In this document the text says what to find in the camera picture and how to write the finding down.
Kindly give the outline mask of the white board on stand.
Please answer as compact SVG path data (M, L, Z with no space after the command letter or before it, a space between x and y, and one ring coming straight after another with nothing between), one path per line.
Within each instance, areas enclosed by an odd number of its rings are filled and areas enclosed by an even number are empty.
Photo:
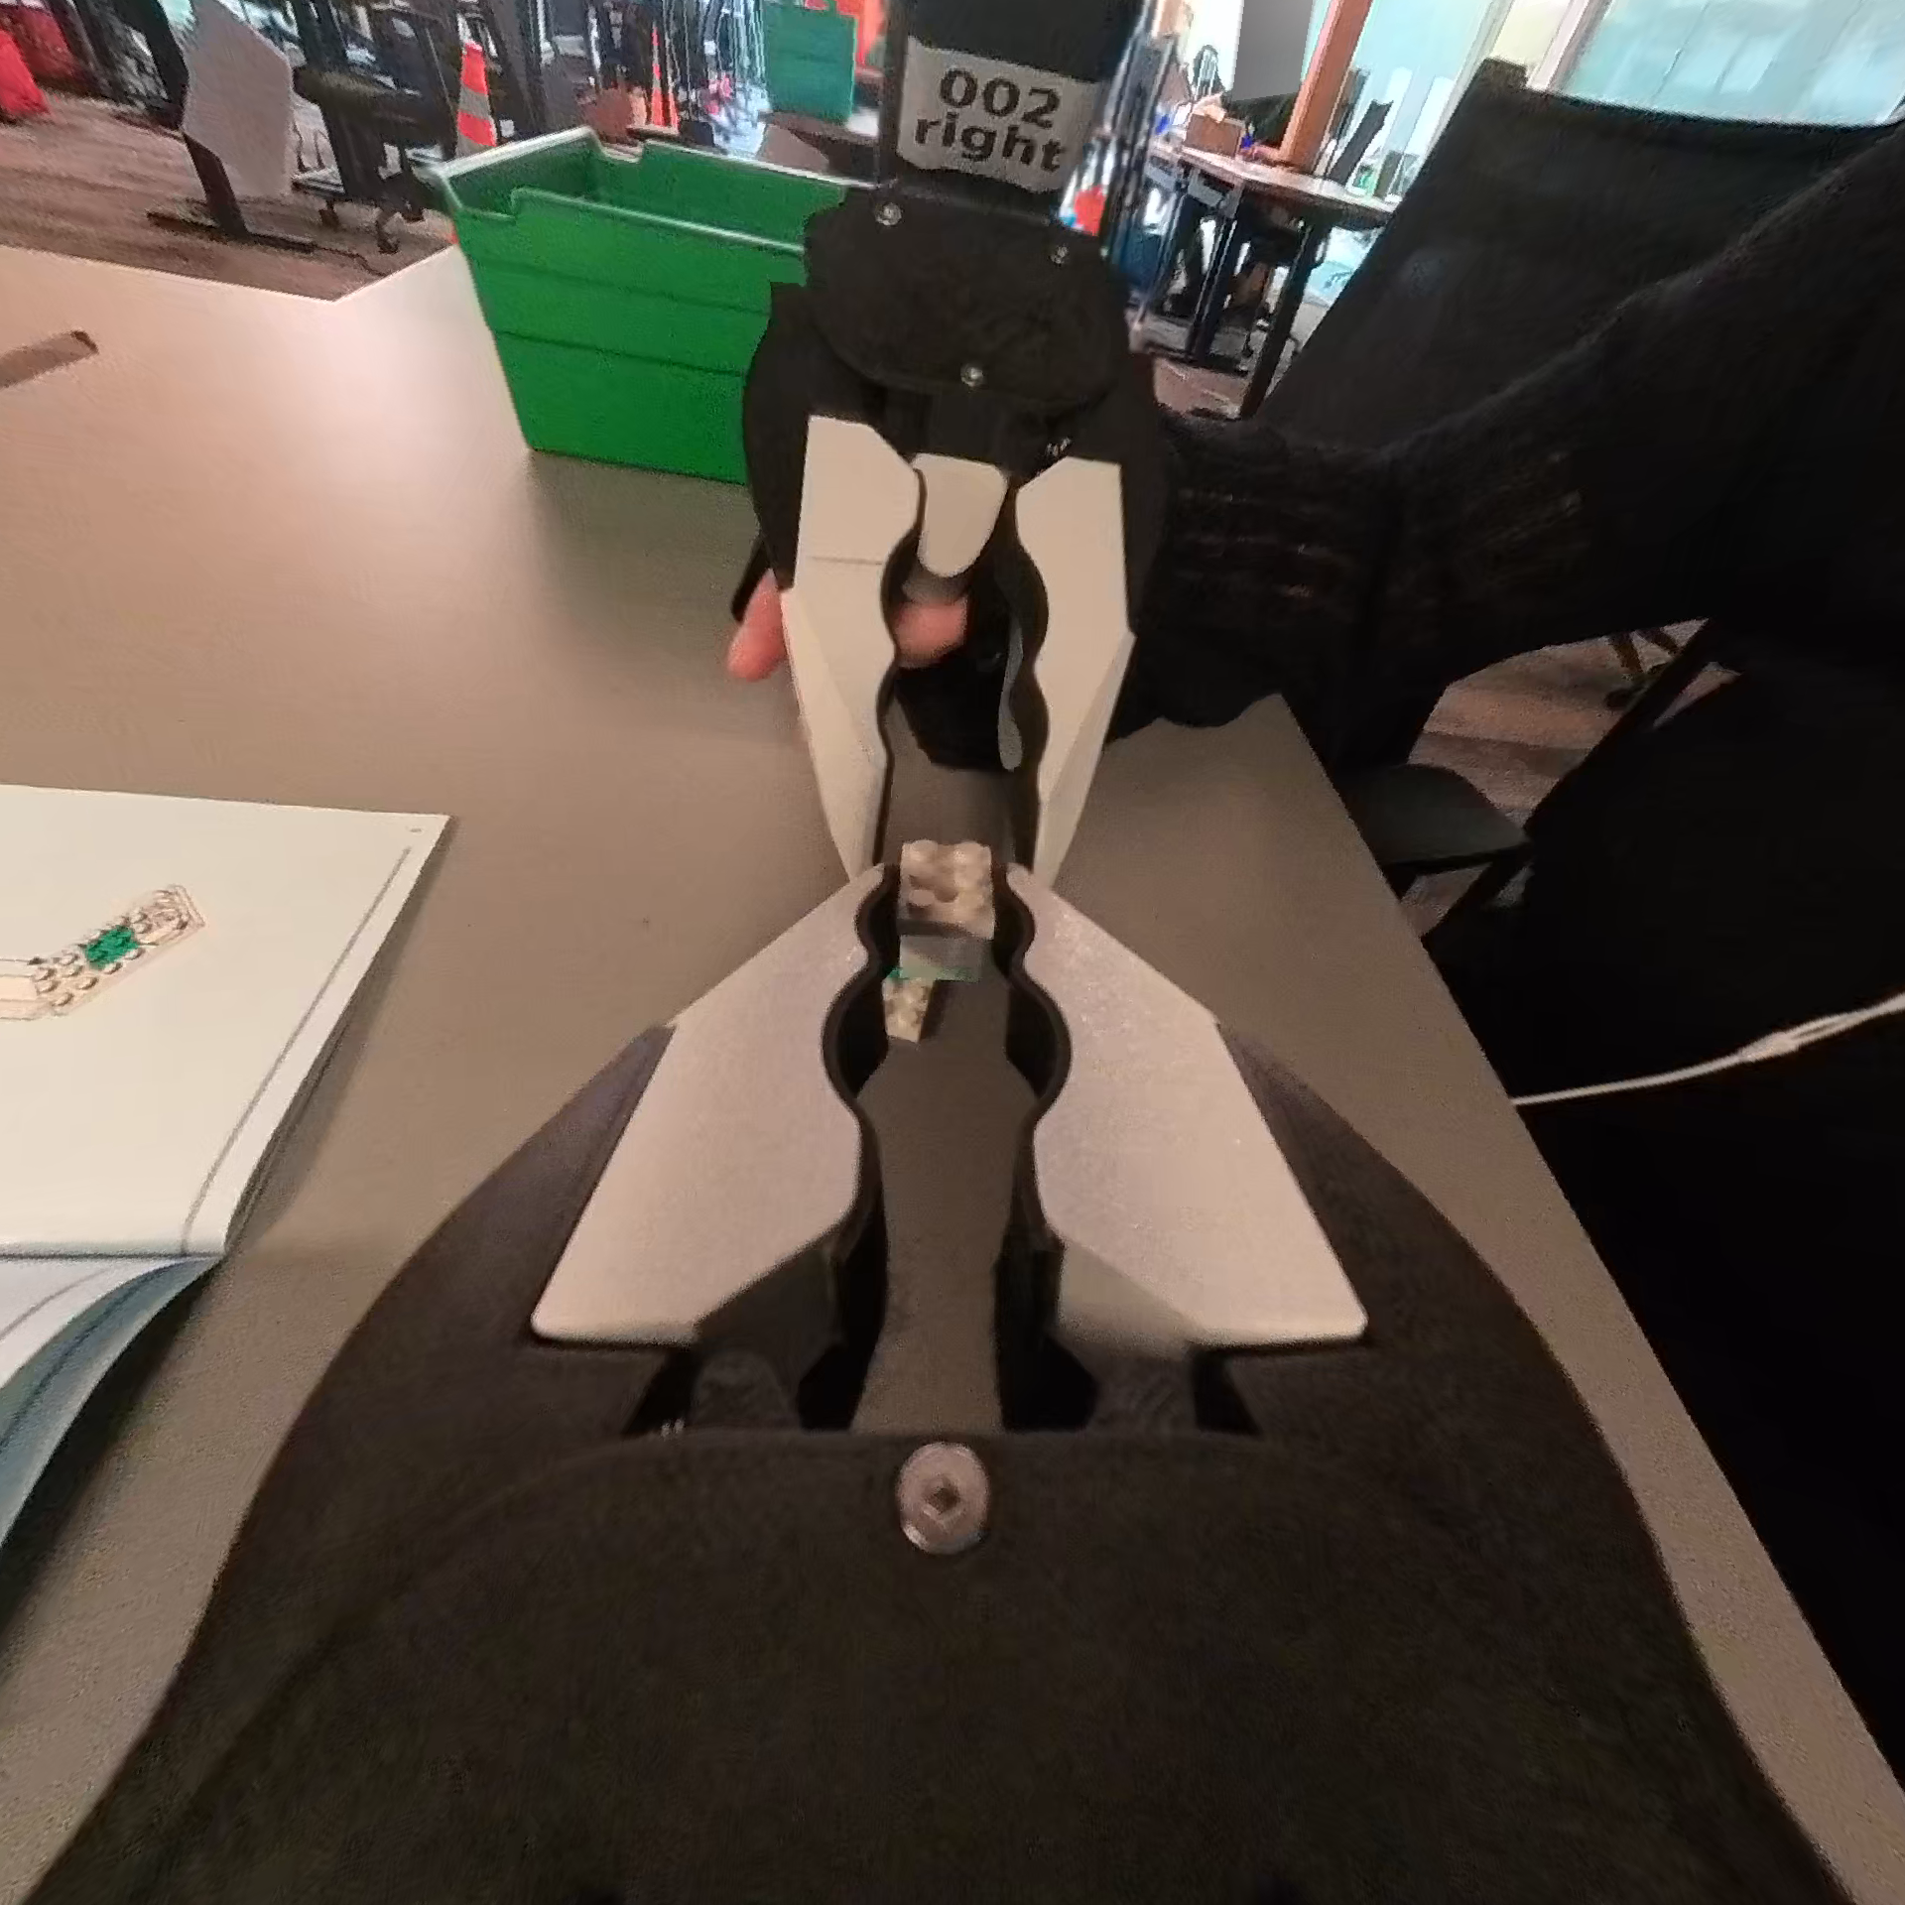
M147 221L162 230L206 235L239 246L314 254L318 244L295 230L250 224L247 205L282 202L292 193L295 73L284 52L223 1L188 5L179 32L162 8L156 24L179 64L179 138L192 161L198 209L155 205Z

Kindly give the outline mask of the person's right forearm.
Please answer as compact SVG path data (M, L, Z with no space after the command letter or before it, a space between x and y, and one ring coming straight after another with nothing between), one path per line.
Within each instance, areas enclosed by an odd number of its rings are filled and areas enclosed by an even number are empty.
M1283 698L1330 761L1512 656L1704 618L1901 671L1902 134L1395 446L1163 421L1112 735Z

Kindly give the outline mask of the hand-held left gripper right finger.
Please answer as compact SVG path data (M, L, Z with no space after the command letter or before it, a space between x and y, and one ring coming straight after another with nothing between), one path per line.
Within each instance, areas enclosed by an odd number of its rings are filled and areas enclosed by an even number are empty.
M1361 1297L1220 1020L1030 873L1017 961L1055 1013L1032 1194L1056 1249L1051 1329L1071 1352L1356 1342Z

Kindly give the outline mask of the green plastic storage bin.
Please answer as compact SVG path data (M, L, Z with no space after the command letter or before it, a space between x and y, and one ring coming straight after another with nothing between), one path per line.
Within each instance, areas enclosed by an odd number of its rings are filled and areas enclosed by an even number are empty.
M579 127L428 167L531 449L746 480L744 387L809 220L857 191Z

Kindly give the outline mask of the person's right hand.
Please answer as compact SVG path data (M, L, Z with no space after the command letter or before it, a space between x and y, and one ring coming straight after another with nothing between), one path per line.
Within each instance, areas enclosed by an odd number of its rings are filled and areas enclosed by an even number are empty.
M888 615L895 667L917 671L956 650L969 631L967 598L917 600L898 594ZM726 652L726 673L738 682L773 677L786 660L786 632L778 582L766 568L752 582Z

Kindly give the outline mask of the white stepped lego bracket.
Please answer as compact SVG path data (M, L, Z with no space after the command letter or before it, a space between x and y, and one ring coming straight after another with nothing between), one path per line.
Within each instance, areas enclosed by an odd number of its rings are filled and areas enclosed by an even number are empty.
M893 978L963 984L993 953L993 855L980 840L908 840L898 855Z

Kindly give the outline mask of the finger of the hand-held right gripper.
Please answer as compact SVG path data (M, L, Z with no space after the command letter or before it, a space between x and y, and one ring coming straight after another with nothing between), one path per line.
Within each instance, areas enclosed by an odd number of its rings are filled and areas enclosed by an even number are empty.
M1018 861L1056 876L1120 698L1133 632L1120 466L1064 458L1017 495L1017 539L1038 588L1018 673L1027 820Z
M809 419L793 581L780 612L800 732L845 876L883 856L892 781L883 705L898 667L887 588L919 516L913 464L871 424Z

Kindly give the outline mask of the green tote bin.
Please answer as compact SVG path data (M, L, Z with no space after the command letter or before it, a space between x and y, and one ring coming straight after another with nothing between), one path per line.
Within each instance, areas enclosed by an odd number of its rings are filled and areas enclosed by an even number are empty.
M857 19L834 1L761 1L769 107L825 124L852 114Z

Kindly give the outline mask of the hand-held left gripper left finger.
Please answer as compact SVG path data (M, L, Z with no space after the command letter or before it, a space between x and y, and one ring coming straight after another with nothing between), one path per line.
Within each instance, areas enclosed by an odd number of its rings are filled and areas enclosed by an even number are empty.
M888 1233L867 1084L895 877L860 873L664 1030L531 1329L555 1344L871 1344Z

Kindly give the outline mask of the lego instruction booklet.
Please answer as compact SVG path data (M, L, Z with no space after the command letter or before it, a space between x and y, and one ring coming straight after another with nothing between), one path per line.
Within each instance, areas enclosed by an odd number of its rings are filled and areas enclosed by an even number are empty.
M3 788L3 1532L232 1249L446 815Z

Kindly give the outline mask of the person's black clothed torso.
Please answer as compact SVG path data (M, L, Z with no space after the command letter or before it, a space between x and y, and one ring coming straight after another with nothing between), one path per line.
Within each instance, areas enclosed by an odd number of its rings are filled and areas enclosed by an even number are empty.
M1898 1776L1902 685L1725 663L1426 944Z

